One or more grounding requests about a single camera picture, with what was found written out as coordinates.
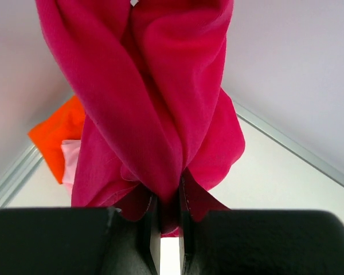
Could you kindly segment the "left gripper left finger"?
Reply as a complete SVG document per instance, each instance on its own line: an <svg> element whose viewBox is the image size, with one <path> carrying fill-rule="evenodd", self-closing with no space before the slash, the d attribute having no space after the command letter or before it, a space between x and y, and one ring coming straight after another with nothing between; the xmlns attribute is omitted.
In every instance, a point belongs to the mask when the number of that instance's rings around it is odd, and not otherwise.
<svg viewBox="0 0 344 275"><path fill-rule="evenodd" d="M0 209L0 274L158 274L157 198L111 207Z"/></svg>

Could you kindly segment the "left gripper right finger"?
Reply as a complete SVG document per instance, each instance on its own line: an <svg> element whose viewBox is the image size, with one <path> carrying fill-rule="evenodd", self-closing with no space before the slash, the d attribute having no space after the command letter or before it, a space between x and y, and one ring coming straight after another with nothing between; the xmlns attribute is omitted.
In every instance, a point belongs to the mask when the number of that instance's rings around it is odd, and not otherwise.
<svg viewBox="0 0 344 275"><path fill-rule="evenodd" d="M185 170L182 274L344 274L344 225L318 210L229 209Z"/></svg>

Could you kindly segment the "magenta t shirt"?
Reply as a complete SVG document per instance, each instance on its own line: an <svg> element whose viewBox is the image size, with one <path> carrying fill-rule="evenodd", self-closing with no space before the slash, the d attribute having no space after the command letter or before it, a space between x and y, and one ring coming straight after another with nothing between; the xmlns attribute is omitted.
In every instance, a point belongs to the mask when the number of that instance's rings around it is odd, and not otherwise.
<svg viewBox="0 0 344 275"><path fill-rule="evenodd" d="M73 207L104 207L143 185L161 232L189 170L217 186L245 149L222 89L232 1L37 1L44 39L85 110Z"/></svg>

